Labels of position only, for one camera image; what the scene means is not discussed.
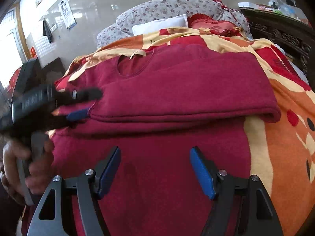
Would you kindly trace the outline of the person's left hand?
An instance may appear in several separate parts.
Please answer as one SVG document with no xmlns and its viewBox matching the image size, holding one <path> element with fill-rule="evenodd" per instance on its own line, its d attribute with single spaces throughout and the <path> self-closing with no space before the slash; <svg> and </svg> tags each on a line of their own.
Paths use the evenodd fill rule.
<svg viewBox="0 0 315 236">
<path fill-rule="evenodd" d="M 53 142 L 44 142 L 44 153 L 35 161 L 29 148 L 16 139 L 10 139 L 3 148 L 1 183 L 10 197 L 24 204 L 28 195 L 42 195 L 53 178 Z"/>
</svg>

